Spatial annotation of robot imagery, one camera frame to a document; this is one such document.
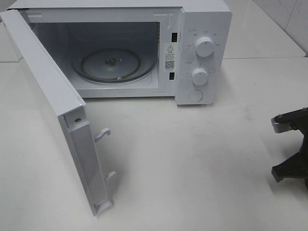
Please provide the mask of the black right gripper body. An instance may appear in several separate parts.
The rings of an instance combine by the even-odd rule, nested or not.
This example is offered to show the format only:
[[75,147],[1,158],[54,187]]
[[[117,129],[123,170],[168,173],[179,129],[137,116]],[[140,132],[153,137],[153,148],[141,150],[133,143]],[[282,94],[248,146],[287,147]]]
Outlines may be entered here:
[[299,130],[303,134],[303,142],[299,151],[282,162],[272,167],[271,173],[277,182],[285,178],[304,179],[308,184],[308,109],[279,114],[271,119],[276,133],[290,130]]

